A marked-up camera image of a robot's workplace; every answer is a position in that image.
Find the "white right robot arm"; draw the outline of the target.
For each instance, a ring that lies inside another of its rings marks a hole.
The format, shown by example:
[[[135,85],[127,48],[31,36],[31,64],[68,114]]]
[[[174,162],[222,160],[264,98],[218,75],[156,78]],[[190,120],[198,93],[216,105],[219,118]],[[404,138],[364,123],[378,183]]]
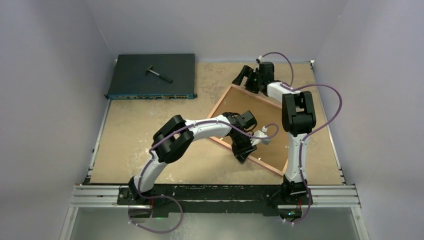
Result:
[[[287,167],[283,175],[280,196],[288,204],[300,196],[309,196],[306,171],[304,169],[308,134],[316,126],[317,118],[310,91],[295,90],[290,84],[275,79],[272,62],[258,62],[256,68],[244,65],[232,84],[240,86],[243,79],[245,90],[263,93],[281,103],[281,124],[288,136]]]

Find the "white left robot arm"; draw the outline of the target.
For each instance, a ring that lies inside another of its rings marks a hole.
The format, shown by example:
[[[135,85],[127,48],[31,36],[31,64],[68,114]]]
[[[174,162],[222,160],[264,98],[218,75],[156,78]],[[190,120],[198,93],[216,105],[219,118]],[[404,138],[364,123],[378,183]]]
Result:
[[[138,205],[146,203],[149,191],[164,168],[179,160],[197,140],[229,137],[234,157],[244,163],[257,149],[257,145],[267,138],[265,130],[249,133],[249,129],[256,125],[257,121],[250,111],[243,114],[225,112],[201,120],[183,119],[181,115],[173,116],[154,134],[149,160],[141,172],[129,181],[130,199]]]

